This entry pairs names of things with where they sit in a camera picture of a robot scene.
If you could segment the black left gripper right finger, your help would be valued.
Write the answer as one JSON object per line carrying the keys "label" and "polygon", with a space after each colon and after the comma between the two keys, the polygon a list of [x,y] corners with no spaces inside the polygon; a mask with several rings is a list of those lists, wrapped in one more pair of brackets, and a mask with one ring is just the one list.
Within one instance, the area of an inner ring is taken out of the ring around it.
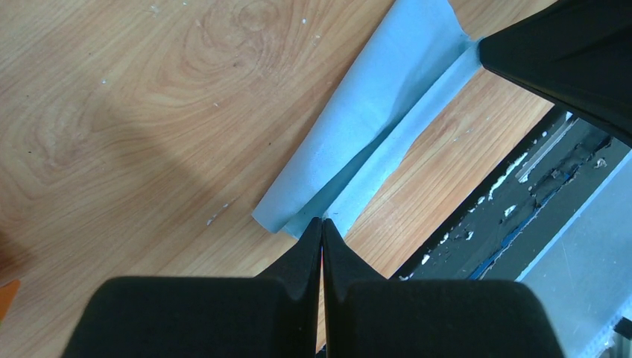
{"label": "black left gripper right finger", "polygon": [[561,357],[543,305],[510,280],[389,280],[322,227],[328,357]]}

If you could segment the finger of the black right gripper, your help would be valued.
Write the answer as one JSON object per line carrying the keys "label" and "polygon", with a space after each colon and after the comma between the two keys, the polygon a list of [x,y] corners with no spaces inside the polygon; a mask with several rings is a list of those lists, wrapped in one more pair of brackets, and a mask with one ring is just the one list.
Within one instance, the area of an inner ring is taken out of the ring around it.
{"label": "finger of the black right gripper", "polygon": [[630,1],[556,1],[478,53],[488,71],[631,144]]}

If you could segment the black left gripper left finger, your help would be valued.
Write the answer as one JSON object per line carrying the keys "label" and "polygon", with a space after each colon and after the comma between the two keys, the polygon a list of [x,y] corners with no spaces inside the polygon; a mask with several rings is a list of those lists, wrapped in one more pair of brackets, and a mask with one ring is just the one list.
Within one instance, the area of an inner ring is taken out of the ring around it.
{"label": "black left gripper left finger", "polygon": [[65,357],[313,357],[321,219],[254,277],[115,277],[90,298]]}

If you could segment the blue cleaning cloth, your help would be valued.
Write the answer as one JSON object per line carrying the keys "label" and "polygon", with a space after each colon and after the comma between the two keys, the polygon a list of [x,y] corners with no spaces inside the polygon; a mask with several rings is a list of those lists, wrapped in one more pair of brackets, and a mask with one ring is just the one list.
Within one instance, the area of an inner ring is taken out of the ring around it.
{"label": "blue cleaning cloth", "polygon": [[449,2],[395,1],[253,218],[293,237],[315,217],[348,233],[480,65]]}

